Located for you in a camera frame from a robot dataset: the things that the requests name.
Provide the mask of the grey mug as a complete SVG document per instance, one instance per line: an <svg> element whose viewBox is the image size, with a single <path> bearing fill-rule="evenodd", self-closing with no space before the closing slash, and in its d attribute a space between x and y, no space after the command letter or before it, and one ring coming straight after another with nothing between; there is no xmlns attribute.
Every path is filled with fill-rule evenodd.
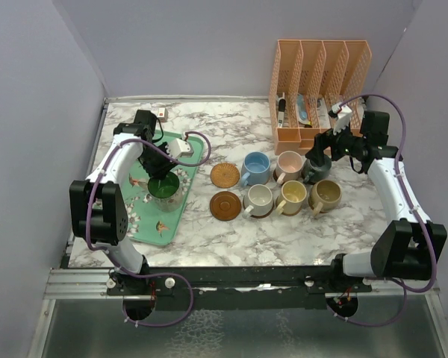
<svg viewBox="0 0 448 358"><path fill-rule="evenodd" d="M325 180L329 176L331 167L332 160L326 155L324 156L324 164L321 166L312 160L306 159L301 171L303 183L316 184L321 180Z"/></svg>

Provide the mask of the pink mug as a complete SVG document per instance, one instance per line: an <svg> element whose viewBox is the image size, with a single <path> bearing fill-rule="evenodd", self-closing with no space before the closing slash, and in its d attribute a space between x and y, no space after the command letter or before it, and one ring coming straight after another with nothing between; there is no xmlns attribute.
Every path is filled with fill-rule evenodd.
<svg viewBox="0 0 448 358"><path fill-rule="evenodd" d="M295 151L282 152L276 162L274 179L278 185L282 185L290 180L297 180L304 165L302 156Z"/></svg>

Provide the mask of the green floral mug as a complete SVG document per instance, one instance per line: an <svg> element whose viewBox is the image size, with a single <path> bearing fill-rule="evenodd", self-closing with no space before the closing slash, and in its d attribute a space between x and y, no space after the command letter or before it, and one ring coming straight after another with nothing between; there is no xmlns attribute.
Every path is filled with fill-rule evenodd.
<svg viewBox="0 0 448 358"><path fill-rule="evenodd" d="M183 191L178 176L168 172L164 178L150 178L148 191L152 201L161 212L170 213L177 210L183 201Z"/></svg>

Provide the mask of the tan mug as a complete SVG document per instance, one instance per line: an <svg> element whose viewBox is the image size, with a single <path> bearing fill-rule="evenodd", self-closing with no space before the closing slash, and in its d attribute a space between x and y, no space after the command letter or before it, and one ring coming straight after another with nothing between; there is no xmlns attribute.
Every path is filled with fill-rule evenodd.
<svg viewBox="0 0 448 358"><path fill-rule="evenodd" d="M333 180L321 180L315 183L308 198L308 204L313 216L327 213L335 209L341 202L342 189Z"/></svg>

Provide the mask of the yellow mug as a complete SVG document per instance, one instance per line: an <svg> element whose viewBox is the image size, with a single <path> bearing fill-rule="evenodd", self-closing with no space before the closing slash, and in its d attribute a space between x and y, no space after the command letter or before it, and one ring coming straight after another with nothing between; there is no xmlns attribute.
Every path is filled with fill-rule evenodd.
<svg viewBox="0 0 448 358"><path fill-rule="evenodd" d="M289 180L281 187L276 199L276 212L278 215L295 216L302 209L307 197L307 189L297 180Z"/></svg>

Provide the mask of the blue mug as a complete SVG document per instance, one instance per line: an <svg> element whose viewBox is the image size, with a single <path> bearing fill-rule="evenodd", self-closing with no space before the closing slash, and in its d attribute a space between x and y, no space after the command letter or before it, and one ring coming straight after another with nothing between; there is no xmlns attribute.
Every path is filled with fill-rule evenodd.
<svg viewBox="0 0 448 358"><path fill-rule="evenodd" d="M270 159L260 151L246 155L240 173L241 186L266 184L270 179Z"/></svg>

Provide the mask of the woven rattan coaster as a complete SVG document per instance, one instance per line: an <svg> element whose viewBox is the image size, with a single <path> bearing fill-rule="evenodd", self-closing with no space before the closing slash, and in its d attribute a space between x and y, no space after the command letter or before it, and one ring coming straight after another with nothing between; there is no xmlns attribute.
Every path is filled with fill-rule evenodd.
<svg viewBox="0 0 448 358"><path fill-rule="evenodd" d="M213 185L228 189L238 183L240 172L235 164L219 163L212 168L210 177Z"/></svg>

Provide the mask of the white cream mug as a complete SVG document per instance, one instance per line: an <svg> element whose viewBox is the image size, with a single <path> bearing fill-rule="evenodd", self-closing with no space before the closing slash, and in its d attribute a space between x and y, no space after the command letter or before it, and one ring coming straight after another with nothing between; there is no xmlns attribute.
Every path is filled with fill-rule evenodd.
<svg viewBox="0 0 448 358"><path fill-rule="evenodd" d="M253 185L243 198L243 217L251 215L262 216L273 210L273 193L269 187L263 184Z"/></svg>

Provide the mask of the brown ringed wooden coaster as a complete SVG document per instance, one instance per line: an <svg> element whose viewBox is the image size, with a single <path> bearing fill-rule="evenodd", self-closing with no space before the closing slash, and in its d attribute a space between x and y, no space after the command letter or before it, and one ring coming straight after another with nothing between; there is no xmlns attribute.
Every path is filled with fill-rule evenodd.
<svg viewBox="0 0 448 358"><path fill-rule="evenodd" d="M237 195L229 191L221 191L211 198L209 207L215 219L227 222L240 214L242 205Z"/></svg>

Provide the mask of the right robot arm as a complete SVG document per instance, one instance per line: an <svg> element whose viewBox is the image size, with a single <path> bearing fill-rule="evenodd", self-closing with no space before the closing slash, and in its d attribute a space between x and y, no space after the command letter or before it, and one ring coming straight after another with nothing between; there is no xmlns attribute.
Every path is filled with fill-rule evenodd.
<svg viewBox="0 0 448 358"><path fill-rule="evenodd" d="M328 158L324 151L330 149L330 160L347 156L359 161L361 172L377 189L388 222L370 251L338 257L340 266L328 273L330 287L344 292L356 277L433 281L447 230L421 209L405 176L399 149L387 144L388 113L364 112L359 135L350 129L352 110L348 106L334 107L329 116L335 120L334 127L314 137L306 158L321 166Z"/></svg>

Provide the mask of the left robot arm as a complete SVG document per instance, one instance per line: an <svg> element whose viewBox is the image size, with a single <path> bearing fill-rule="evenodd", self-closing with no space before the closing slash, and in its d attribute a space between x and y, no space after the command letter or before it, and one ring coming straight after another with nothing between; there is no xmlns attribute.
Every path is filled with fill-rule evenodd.
<svg viewBox="0 0 448 358"><path fill-rule="evenodd" d="M128 211L121 186L138 160L148 176L158 180L178 164L178 156L169 153L164 143L155 143L158 123L153 112L138 110L133 122L118 124L97 168L69 187L72 232L91 251L102 251L125 274L124 285L136 295L149 288L149 265L127 237Z"/></svg>

